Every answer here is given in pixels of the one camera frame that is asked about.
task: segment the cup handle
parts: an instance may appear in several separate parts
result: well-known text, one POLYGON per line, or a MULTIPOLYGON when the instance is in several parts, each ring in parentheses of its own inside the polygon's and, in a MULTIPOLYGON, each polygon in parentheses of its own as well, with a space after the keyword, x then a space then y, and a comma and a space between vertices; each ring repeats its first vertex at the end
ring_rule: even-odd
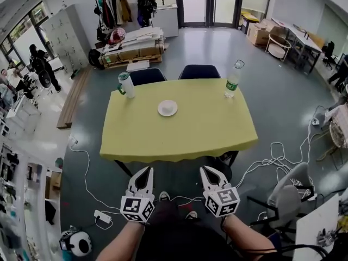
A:
POLYGON ((117 86, 117 89, 118 89, 118 91, 122 94, 122 95, 125 95, 126 94, 126 92, 124 92, 124 91, 122 91, 122 84, 121 83, 119 83, 119 85, 117 86))

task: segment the white shirt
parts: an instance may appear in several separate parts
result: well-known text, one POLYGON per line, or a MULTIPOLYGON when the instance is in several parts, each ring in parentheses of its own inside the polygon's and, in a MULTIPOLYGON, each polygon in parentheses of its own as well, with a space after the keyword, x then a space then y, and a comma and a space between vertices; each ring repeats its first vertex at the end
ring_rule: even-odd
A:
POLYGON ((19 76, 15 76, 14 71, 15 69, 7 70, 7 80, 14 88, 16 88, 21 81, 21 78, 19 76))

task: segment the door frame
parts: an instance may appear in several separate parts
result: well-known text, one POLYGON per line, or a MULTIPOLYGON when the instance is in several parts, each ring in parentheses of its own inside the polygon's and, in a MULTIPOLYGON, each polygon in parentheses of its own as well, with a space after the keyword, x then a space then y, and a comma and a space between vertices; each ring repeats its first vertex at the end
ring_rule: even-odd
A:
POLYGON ((227 27, 238 28, 241 4, 243 0, 235 0, 232 23, 214 22, 216 0, 206 0, 206 21, 205 22, 185 22, 184 20, 184 0, 176 0, 178 6, 178 24, 182 27, 227 27))

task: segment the wooden pallet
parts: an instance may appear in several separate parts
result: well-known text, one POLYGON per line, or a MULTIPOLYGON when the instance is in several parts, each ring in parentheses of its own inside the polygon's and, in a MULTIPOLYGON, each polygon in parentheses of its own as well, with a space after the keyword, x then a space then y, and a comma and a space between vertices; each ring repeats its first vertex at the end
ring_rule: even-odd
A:
POLYGON ((162 55, 157 54, 157 55, 148 55, 148 56, 130 58, 127 60, 117 61, 117 62, 110 63, 110 64, 104 64, 104 67, 106 69, 112 69, 115 67, 127 66, 128 64, 137 63, 139 61, 144 61, 144 60, 149 60, 150 63, 161 63, 162 62, 162 55))
POLYGON ((80 72, 74 78, 69 94, 61 110, 57 123, 57 128, 71 128, 72 118, 75 113, 75 109, 78 105, 78 99, 80 98, 80 95, 84 90, 84 87, 87 85, 91 70, 91 66, 81 69, 80 72))

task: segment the yellow tablecloth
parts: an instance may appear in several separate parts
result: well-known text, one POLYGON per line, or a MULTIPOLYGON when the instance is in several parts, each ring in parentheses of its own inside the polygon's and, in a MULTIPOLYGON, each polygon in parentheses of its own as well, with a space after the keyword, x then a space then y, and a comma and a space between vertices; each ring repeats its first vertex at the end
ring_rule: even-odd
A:
POLYGON ((135 87, 135 97, 111 93, 100 155, 123 162, 179 161, 248 149, 257 134, 237 89, 226 98, 226 79, 170 80, 135 87), (173 100, 171 117, 157 112, 173 100))

